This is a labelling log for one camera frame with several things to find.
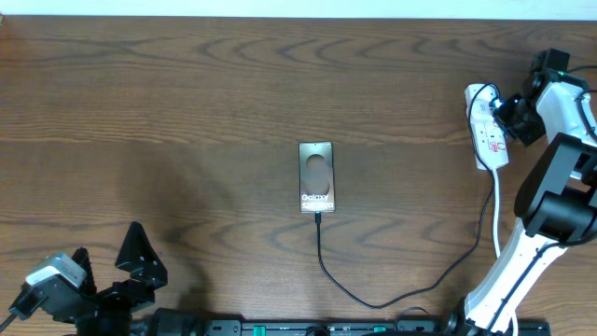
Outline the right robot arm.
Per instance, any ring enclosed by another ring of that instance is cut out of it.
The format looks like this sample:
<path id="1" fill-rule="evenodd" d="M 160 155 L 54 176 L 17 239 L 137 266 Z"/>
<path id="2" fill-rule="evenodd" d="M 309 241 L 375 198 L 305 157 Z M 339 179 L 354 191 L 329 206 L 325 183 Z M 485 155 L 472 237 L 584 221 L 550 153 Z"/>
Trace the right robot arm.
<path id="1" fill-rule="evenodd" d="M 507 163 L 505 140 L 548 146 L 521 184 L 515 225 L 481 283 L 450 315 L 447 335 L 523 335 L 515 311 L 538 277 L 568 248 L 596 238 L 595 93 L 569 68 L 570 55 L 538 52 L 523 90 L 507 99 L 492 83 L 465 89 L 467 126 L 475 160 L 493 181 Z"/>

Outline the white power strip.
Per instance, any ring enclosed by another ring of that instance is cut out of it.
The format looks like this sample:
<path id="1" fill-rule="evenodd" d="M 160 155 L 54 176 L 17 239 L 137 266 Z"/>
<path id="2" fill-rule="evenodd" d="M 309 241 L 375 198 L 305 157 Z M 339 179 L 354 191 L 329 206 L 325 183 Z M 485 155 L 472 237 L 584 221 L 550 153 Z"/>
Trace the white power strip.
<path id="1" fill-rule="evenodd" d="M 471 102 L 479 95 L 494 95 L 491 105 L 495 99 L 500 98 L 500 92 L 493 84 L 470 84 L 465 89 L 466 117 L 474 138 L 474 151 L 476 152 L 477 167 L 480 170 L 493 170 L 508 164 L 507 144 L 504 132 L 497 123 L 472 124 L 470 117 Z"/>

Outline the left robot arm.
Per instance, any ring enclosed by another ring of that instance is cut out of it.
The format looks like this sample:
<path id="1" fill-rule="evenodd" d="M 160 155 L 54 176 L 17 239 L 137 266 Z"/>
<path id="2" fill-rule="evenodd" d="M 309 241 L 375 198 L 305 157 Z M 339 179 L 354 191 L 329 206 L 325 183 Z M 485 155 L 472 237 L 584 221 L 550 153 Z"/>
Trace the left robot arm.
<path id="1" fill-rule="evenodd" d="M 54 281 L 43 309 L 57 322 L 72 323 L 78 335 L 202 335 L 204 323 L 192 314 L 159 308 L 147 320 L 134 322 L 132 314 L 151 306 L 155 292 L 168 284 L 168 272 L 139 222 L 132 222 L 115 267 L 129 274 L 99 291 L 94 283 L 87 249 L 71 257 L 84 271 L 78 287 Z"/>

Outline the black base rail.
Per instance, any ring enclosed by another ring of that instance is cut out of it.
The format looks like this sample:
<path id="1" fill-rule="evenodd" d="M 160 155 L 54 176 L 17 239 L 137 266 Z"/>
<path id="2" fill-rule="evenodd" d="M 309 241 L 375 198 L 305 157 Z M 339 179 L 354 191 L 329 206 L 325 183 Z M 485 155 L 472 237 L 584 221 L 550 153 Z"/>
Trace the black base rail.
<path id="1" fill-rule="evenodd" d="M 169 321 L 134 322 L 131 336 L 191 335 L 191 336 L 357 336 L 357 335 L 442 335 L 436 322 L 424 319 L 401 320 L 397 327 L 391 322 L 241 322 L 239 320 L 188 319 L 178 325 Z"/>

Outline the Galaxy S25 Ultra smartphone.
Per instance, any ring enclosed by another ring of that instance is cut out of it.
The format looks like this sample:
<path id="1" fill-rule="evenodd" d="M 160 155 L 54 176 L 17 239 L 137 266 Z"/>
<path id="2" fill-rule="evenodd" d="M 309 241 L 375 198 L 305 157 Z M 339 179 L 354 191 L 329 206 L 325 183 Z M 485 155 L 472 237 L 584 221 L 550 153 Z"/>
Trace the Galaxy S25 Ultra smartphone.
<path id="1" fill-rule="evenodd" d="M 300 143 L 298 164 L 300 212 L 333 213 L 336 200 L 332 143 Z"/>

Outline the white USB charger plug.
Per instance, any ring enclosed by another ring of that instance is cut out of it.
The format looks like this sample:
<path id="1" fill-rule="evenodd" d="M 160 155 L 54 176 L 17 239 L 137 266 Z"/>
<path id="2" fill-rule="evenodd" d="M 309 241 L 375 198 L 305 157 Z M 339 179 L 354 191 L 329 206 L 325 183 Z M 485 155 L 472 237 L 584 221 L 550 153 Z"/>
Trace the white USB charger plug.
<path id="1" fill-rule="evenodd" d="M 471 123 L 472 124 L 486 124 L 494 122 L 493 105 L 491 105 L 494 95 L 477 96 L 470 106 Z"/>

